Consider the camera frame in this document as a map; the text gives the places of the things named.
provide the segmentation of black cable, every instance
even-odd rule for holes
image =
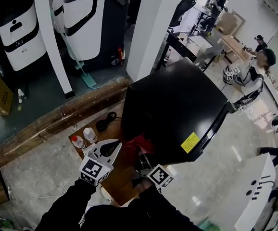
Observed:
[[[264,184],[264,183],[269,183],[269,182],[273,183],[273,186],[272,186],[272,188],[273,188],[275,186],[275,183],[272,180],[260,182],[259,185]]]
[[[250,71],[248,70],[248,72],[247,72],[247,75],[246,75],[245,79],[248,77],[249,72],[250,72]],[[243,82],[245,81],[245,79],[243,80]]]
[[[114,121],[116,118],[121,119],[120,117],[116,117],[116,112],[109,112],[107,118],[104,120],[100,120],[96,123],[96,129],[98,132],[106,131],[109,123]]]

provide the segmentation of red cloth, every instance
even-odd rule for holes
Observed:
[[[153,154],[154,152],[154,144],[151,140],[144,138],[143,134],[135,137],[122,147],[122,153],[131,165],[138,161],[140,154]]]

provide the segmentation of white pillar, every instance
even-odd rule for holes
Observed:
[[[142,0],[130,54],[127,73],[133,81],[150,74],[179,0]]]
[[[74,95],[70,82],[68,81],[61,56],[58,50],[56,38],[51,22],[51,12],[49,7],[49,0],[34,0],[35,8],[38,16],[38,24],[42,33],[44,44],[51,60],[52,67],[59,83],[63,89],[65,96],[71,97]]]

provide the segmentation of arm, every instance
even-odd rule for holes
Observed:
[[[254,55],[254,56],[258,55],[258,52],[252,51],[252,49],[250,49],[250,48],[247,49],[247,52],[249,52],[251,55]]]
[[[53,203],[42,217],[36,231],[41,230],[78,230],[79,222],[85,213],[91,195],[95,193],[93,185],[79,179],[66,194]]]
[[[221,7],[219,7],[218,4],[217,4],[217,0],[213,0],[213,4],[216,6],[216,8],[218,10],[221,10]]]
[[[163,223],[163,221],[166,220],[168,224],[174,223],[175,225],[187,228],[187,230],[190,231],[201,231],[201,229],[195,226],[188,217],[181,214],[174,206],[172,206],[165,197],[157,191],[154,185],[151,185],[149,188],[141,192],[139,197],[146,206],[149,216],[156,222],[159,221],[160,223]]]
[[[216,6],[216,8],[217,8],[218,10],[222,10],[223,7],[219,6],[218,3],[217,3],[217,1],[219,1],[219,0],[213,0],[214,5]]]

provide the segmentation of black cap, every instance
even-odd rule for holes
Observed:
[[[263,38],[261,35],[258,35],[258,36],[256,36],[254,39],[255,39],[255,40],[257,40],[257,39],[263,40],[264,38]]]
[[[272,66],[276,63],[276,55],[275,53],[269,49],[269,48],[265,48],[263,49],[265,56],[267,57],[267,62],[269,66]]]

